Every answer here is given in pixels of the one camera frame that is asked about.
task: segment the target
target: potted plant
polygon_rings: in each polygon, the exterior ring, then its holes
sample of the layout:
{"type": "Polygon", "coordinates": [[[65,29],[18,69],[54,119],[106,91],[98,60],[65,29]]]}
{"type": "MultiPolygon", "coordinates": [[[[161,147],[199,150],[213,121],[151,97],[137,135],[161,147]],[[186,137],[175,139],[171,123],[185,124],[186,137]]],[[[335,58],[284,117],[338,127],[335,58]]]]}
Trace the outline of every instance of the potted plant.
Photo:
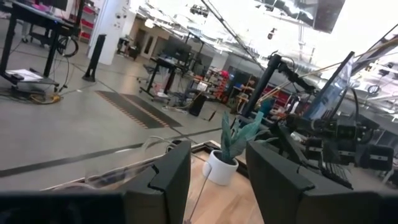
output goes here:
{"type": "Polygon", "coordinates": [[[254,122],[242,128],[239,128],[240,123],[237,121],[230,129],[228,115],[224,113],[221,125],[223,130],[221,150],[213,150],[205,162],[202,170],[205,177],[218,185],[229,185],[239,165],[235,157],[243,153],[247,141],[256,137],[262,115],[263,113],[258,112],[254,122]]]}

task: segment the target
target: floor mat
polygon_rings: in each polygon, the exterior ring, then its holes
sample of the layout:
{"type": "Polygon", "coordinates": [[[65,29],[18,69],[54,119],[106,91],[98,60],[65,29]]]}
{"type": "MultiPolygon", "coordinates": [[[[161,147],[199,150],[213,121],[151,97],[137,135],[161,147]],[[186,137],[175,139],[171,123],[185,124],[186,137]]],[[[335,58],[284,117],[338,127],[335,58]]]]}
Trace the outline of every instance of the floor mat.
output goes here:
{"type": "Polygon", "coordinates": [[[97,94],[143,128],[181,127],[181,124],[134,95],[97,91],[97,94]]]}

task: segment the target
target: white flower pot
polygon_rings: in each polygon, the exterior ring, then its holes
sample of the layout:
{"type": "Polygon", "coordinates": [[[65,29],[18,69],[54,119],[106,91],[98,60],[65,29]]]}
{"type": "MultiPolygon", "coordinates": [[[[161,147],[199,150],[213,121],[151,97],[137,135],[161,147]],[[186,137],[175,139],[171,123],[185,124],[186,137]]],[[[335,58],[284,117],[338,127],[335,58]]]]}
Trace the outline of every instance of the white flower pot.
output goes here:
{"type": "Polygon", "coordinates": [[[233,159],[235,165],[226,164],[225,162],[219,160],[215,154],[218,157],[221,157],[220,150],[213,150],[209,159],[203,165],[203,175],[218,185],[229,185],[229,183],[231,183],[232,176],[238,169],[239,164],[236,159],[233,159]]]}

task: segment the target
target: gray floor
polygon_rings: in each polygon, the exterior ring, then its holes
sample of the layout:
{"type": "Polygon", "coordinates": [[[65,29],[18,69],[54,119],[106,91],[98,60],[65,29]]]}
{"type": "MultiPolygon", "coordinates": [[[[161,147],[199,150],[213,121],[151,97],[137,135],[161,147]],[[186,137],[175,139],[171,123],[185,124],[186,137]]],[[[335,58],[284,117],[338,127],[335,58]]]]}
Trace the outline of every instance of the gray floor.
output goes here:
{"type": "MultiPolygon", "coordinates": [[[[8,21],[0,21],[0,46],[4,45],[7,24],[8,21]]],[[[37,41],[19,44],[20,28],[18,26],[16,30],[12,49],[17,48],[10,56],[7,69],[32,67],[42,72],[48,50],[40,48],[37,41]]],[[[165,145],[156,146],[142,155],[138,144],[144,143],[149,136],[188,138],[193,142],[220,138],[219,132],[205,133],[221,126],[225,108],[214,103],[206,103],[199,117],[165,111],[182,125],[180,128],[142,128],[95,93],[103,90],[140,95],[161,109],[162,103],[153,103],[147,95],[138,93],[136,77],[147,77],[142,64],[116,56],[112,65],[99,65],[95,84],[88,83],[81,79],[89,64],[86,49],[85,44],[80,44],[78,55],[70,59],[70,83],[63,91],[67,94],[61,102],[39,106],[0,96],[0,190],[44,189],[160,154],[165,145]],[[214,110],[217,114],[212,121],[204,121],[203,118],[209,118],[214,110]],[[109,150],[128,146],[132,149],[107,154],[109,150]],[[107,155],[98,156],[97,153],[102,152],[107,155]]],[[[51,76],[63,83],[68,63],[60,59],[58,56],[51,76]]],[[[10,83],[1,79],[0,86],[7,88],[10,83]]]]}

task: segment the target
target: computer monitor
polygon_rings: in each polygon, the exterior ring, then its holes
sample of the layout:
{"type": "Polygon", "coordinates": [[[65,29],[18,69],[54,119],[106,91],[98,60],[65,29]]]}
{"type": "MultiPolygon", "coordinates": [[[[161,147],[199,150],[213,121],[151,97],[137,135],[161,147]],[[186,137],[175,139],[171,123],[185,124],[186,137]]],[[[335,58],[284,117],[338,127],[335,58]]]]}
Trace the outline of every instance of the computer monitor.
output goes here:
{"type": "Polygon", "coordinates": [[[304,118],[320,119],[339,100],[340,93],[349,86],[353,63],[354,52],[350,52],[312,101],[303,115],[304,118]]]}
{"type": "Polygon", "coordinates": [[[68,0],[36,0],[38,3],[42,3],[45,6],[56,7],[57,9],[61,9],[66,11],[68,0]]]}
{"type": "Polygon", "coordinates": [[[163,53],[169,57],[176,58],[177,60],[186,63],[188,62],[191,48],[191,45],[188,45],[175,37],[169,37],[163,53]]]}

